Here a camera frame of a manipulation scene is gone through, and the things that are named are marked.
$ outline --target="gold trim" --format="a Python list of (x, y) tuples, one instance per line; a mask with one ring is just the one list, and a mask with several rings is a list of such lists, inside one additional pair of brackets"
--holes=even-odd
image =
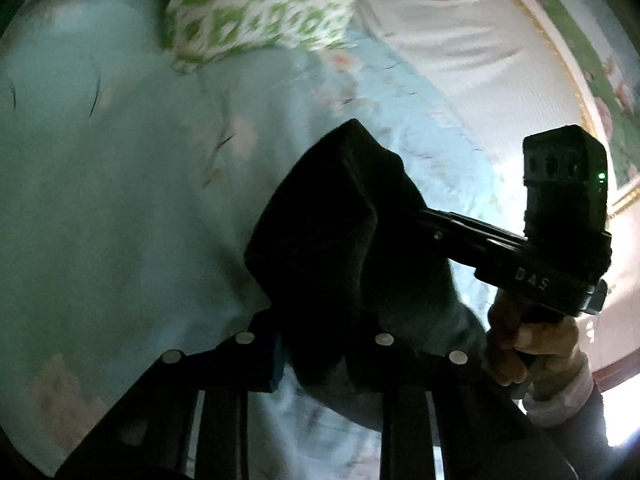
[[(569, 66), (564, 60), (564, 57), (562, 57), (562, 54), (558, 50), (558, 47), (556, 46), (554, 41), (551, 39), (551, 36), (546, 31), (546, 29), (542, 26), (538, 17), (532, 12), (531, 9), (529, 9), (529, 7), (526, 6), (526, 4), (522, 0), (511, 0), (511, 2), (514, 3), (516, 7), (518, 7), (520, 11), (527, 17), (531, 25), (542, 36), (542, 38), (545, 40), (545, 43), (553, 51), (560, 65), (562, 66), (562, 71), (568, 77), (569, 81), (571, 82), (572, 88), (574, 90), (574, 95), (578, 101), (578, 106), (580, 108), (580, 125), (592, 137), (597, 139), (598, 136), (596, 134), (595, 126), (593, 124), (593, 119), (591, 118), (591, 115), (587, 110), (587, 105), (584, 102), (584, 97), (582, 95), (582, 92), (580, 92), (580, 87), (578, 86), (578, 83), (576, 82), (575, 77), (572, 74), (571, 70), (569, 70)], [(640, 200), (640, 186), (635, 186), (628, 193), (626, 193), (622, 198), (617, 200), (615, 203), (613, 203), (609, 207), (608, 218), (612, 219), (615, 216), (620, 215), (623, 211), (631, 207), (638, 200)]]

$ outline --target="floral pattern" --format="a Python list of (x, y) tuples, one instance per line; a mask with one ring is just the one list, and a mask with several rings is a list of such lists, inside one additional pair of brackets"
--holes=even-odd
[(188, 69), (230, 52), (276, 44), (342, 43), (354, 0), (171, 0), (167, 47)]

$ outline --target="sleeve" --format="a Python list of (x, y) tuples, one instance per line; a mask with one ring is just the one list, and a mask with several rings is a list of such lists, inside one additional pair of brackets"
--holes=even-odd
[(578, 376), (555, 397), (523, 399), (530, 420), (542, 427), (575, 469), (580, 480), (599, 478), (611, 459), (602, 395), (585, 358)]

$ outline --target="white cuff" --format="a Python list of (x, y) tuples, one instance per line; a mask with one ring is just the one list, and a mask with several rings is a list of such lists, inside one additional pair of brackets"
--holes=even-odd
[(564, 390), (544, 402), (533, 400), (530, 394), (522, 399), (529, 420), (540, 428), (552, 428), (562, 424), (578, 413), (593, 391), (593, 377), (589, 370), (589, 360), (584, 352), (580, 373)]

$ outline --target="dark sleeve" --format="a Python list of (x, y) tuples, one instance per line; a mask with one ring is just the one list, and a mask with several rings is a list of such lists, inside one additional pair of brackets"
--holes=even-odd
[(602, 395), (597, 386), (578, 413), (559, 426), (546, 429), (545, 433), (574, 467), (580, 480), (602, 478), (612, 452), (607, 441)]

